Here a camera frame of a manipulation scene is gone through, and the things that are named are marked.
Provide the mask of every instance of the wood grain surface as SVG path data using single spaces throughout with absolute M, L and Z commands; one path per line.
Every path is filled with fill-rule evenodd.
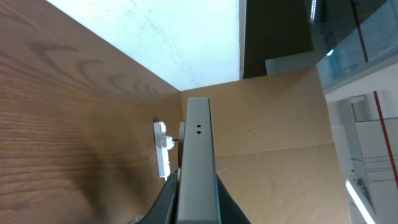
M 180 93 L 44 0 L 0 1 L 0 223 L 126 223 Z

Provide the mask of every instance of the white wall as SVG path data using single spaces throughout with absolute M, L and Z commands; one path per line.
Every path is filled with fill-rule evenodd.
M 239 0 L 49 0 L 177 88 L 239 80 Z

